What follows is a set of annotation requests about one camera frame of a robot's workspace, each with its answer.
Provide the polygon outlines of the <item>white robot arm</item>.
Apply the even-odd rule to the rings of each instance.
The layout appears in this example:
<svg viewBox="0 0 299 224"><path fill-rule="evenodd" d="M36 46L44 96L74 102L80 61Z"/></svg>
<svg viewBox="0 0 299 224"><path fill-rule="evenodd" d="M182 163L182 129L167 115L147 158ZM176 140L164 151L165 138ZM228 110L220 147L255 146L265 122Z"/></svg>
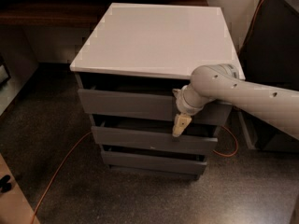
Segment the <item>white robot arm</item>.
<svg viewBox="0 0 299 224"><path fill-rule="evenodd" d="M190 83L176 91L178 113L172 135L181 136L192 117L215 100L234 105L299 139L299 92L241 80L237 68L230 64L193 70Z"/></svg>

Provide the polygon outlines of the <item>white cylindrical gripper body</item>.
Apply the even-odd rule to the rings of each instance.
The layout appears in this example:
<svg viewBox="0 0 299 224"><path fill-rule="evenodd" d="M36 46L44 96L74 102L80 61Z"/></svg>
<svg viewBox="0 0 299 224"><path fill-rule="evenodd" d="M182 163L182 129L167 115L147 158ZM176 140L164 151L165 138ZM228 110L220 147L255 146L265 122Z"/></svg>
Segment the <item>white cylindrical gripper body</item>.
<svg viewBox="0 0 299 224"><path fill-rule="evenodd" d="M213 98L201 96L191 84L181 89L172 90L176 98L176 106L180 114L195 116L206 104L214 102Z"/></svg>

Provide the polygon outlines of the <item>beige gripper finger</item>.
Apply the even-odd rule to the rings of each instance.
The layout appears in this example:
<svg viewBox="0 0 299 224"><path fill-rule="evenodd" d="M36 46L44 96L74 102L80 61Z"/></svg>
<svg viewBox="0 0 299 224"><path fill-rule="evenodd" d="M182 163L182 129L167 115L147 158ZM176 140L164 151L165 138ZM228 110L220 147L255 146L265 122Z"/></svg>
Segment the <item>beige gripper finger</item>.
<svg viewBox="0 0 299 224"><path fill-rule="evenodd" d="M178 116L178 135L182 135L188 125L191 123L192 117L189 115L180 114Z"/></svg>
<svg viewBox="0 0 299 224"><path fill-rule="evenodd" d="M183 121L184 121L183 116L181 114L176 114L174 119L173 130L172 130L172 135L174 137L179 137L182 134L184 130Z"/></svg>

